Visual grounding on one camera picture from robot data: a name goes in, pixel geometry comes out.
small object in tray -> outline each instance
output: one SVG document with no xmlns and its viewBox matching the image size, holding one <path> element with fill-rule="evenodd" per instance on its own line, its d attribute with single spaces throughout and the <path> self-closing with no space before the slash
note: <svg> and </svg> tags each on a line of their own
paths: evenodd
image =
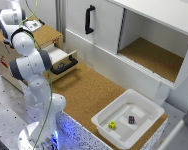
<svg viewBox="0 0 188 150">
<path fill-rule="evenodd" d="M 129 116 L 129 124 L 134 124 L 134 116 Z"/>
<path fill-rule="evenodd" d="M 116 127 L 116 122 L 111 121 L 109 122 L 109 128 L 114 129 Z"/>
</svg>

cork surface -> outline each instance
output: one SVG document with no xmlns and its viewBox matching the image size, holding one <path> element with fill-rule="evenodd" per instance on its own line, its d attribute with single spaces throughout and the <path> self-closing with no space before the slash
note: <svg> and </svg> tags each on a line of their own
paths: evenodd
<svg viewBox="0 0 188 150">
<path fill-rule="evenodd" d="M 56 37 L 62 36 L 60 32 L 54 30 L 48 25 L 43 25 L 38 31 L 34 32 L 33 35 L 40 45 L 43 45 L 55 39 Z M 0 41 L 4 42 L 4 37 L 1 32 L 0 32 Z"/>
<path fill-rule="evenodd" d="M 184 60 L 143 38 L 137 39 L 119 53 L 172 82 L 175 82 Z"/>
<path fill-rule="evenodd" d="M 79 62 L 75 70 L 53 82 L 53 92 L 66 97 L 66 113 L 117 150 L 99 134 L 91 118 L 124 93 L 125 89 Z M 131 150 L 139 150 L 166 119 L 167 115 L 163 115 Z"/>
</svg>

white tray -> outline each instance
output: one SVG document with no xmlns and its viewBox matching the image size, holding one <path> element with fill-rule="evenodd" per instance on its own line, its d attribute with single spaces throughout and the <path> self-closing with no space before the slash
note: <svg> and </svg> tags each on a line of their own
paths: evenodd
<svg viewBox="0 0 188 150">
<path fill-rule="evenodd" d="M 116 147 L 130 149 L 163 113 L 163 108 L 129 89 L 91 120 L 99 133 Z M 129 124 L 129 116 L 134 116 L 134 124 Z M 113 130 L 108 127 L 110 121 L 116 122 Z"/>
</svg>

white robotic arm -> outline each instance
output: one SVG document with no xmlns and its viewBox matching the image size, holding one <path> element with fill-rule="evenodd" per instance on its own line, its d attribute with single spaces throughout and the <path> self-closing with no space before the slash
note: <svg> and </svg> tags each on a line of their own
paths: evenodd
<svg viewBox="0 0 188 150">
<path fill-rule="evenodd" d="M 29 138 L 33 141 L 32 148 L 38 142 L 36 149 L 43 150 L 45 148 L 42 143 L 50 139 L 56 131 L 56 113 L 65 108 L 66 99 L 58 94 L 51 95 L 50 86 L 42 74 L 52 67 L 48 53 L 35 48 L 33 35 L 28 28 L 22 26 L 19 29 L 19 23 L 26 18 L 25 12 L 20 8 L 19 0 L 8 0 L 8 8 L 10 9 L 0 10 L 0 30 L 4 35 L 4 43 L 10 44 L 22 55 L 10 63 L 10 72 L 14 78 L 28 82 L 30 92 L 25 95 L 26 104 L 40 109 L 39 124 Z M 45 127 L 38 140 L 47 116 Z M 56 144 L 54 149 L 60 149 L 60 146 Z"/>
</svg>

drawer handle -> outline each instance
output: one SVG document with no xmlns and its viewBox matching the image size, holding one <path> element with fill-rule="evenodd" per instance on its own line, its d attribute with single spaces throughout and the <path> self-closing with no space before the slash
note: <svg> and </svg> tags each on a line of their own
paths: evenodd
<svg viewBox="0 0 188 150">
<path fill-rule="evenodd" d="M 85 24 L 85 31 L 86 31 L 86 34 L 90 34 L 92 33 L 94 30 L 92 28 L 90 28 L 90 12 L 95 10 L 95 7 L 90 5 L 90 8 L 88 8 L 86 10 L 86 24 Z"/>
<path fill-rule="evenodd" d="M 66 70 L 70 69 L 71 67 L 75 66 L 78 63 L 78 61 L 75 58 L 73 58 L 72 55 L 69 56 L 69 60 L 71 61 L 70 64 L 68 64 L 64 67 L 61 67 L 61 68 L 57 68 L 57 69 L 54 69 L 53 66 L 52 66 L 50 71 L 53 74 L 59 75 L 59 74 L 65 72 Z"/>
</svg>

